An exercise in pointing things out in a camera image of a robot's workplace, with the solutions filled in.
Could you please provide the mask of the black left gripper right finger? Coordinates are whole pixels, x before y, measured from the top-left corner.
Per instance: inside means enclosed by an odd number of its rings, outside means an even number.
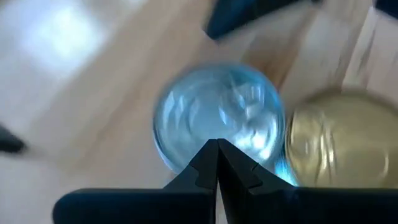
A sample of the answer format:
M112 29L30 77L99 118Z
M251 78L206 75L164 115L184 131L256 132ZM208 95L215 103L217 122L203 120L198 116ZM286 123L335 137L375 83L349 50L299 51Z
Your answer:
M398 224L398 190L294 187L227 140L218 147L229 224Z

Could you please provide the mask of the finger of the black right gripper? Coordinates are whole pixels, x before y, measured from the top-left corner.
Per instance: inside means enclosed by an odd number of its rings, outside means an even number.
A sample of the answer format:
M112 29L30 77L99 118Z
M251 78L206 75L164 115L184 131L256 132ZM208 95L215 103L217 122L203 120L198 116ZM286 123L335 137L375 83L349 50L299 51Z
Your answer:
M375 7L392 17L398 17L398 0L376 0Z
M262 16L300 2L314 0L216 0L204 31L218 40Z

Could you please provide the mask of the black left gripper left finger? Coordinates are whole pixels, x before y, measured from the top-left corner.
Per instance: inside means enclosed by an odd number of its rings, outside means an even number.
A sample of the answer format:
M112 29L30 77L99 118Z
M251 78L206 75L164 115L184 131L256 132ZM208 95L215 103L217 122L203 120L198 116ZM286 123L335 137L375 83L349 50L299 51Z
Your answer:
M208 140L161 189L79 189L54 205L54 224L215 224L218 141Z

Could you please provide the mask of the gold top green label can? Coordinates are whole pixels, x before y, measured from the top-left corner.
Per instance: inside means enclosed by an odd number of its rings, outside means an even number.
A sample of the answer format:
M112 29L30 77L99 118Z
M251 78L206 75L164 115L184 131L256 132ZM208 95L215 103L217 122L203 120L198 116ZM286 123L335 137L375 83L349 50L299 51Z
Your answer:
M285 158L297 185L398 189L398 107L361 91L316 94L292 111Z

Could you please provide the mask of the blue label tuna can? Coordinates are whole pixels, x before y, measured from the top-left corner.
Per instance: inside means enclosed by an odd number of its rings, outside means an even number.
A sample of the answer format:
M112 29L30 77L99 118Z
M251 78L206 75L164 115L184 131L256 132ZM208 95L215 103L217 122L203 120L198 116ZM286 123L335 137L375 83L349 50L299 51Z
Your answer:
M176 174L209 139L226 139L282 180L298 182L285 160L283 102L260 71L238 63L184 70L154 108L154 142Z

